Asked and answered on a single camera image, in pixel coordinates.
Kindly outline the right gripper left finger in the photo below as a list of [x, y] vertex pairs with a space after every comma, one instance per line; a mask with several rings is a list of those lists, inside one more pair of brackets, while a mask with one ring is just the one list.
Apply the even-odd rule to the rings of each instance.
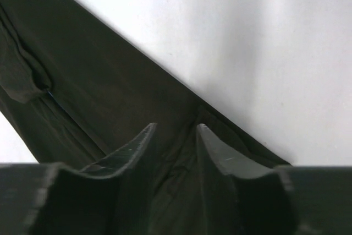
[[81, 171], [1, 164], [1, 234], [147, 234], [156, 128]]

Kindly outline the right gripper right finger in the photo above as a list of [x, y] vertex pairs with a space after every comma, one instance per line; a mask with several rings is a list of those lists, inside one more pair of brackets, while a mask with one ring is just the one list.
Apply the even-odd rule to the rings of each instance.
[[268, 168], [197, 127], [207, 234], [351, 234], [351, 167]]

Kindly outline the black printed t-shirt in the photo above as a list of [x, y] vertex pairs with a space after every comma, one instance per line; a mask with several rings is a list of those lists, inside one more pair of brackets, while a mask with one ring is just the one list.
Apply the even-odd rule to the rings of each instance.
[[40, 162], [81, 169], [156, 123], [149, 234], [204, 234], [196, 127], [284, 160], [74, 0], [1, 0], [1, 112]]

